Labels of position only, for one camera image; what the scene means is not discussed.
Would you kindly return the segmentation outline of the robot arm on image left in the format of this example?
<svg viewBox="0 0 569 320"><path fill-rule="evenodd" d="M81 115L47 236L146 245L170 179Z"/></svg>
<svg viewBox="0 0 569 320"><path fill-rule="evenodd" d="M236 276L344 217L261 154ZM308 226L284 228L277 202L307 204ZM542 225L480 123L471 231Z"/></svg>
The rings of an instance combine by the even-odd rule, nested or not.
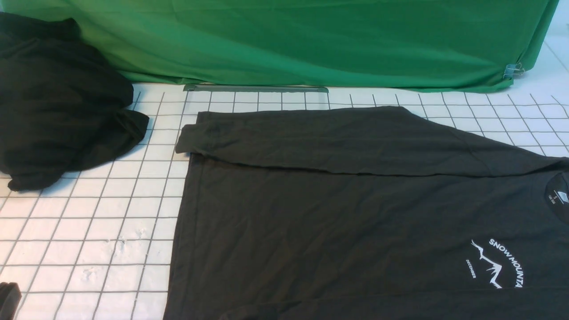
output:
<svg viewBox="0 0 569 320"><path fill-rule="evenodd" d="M0 320L13 320L22 298L20 287L16 282L0 284Z"/></svg>

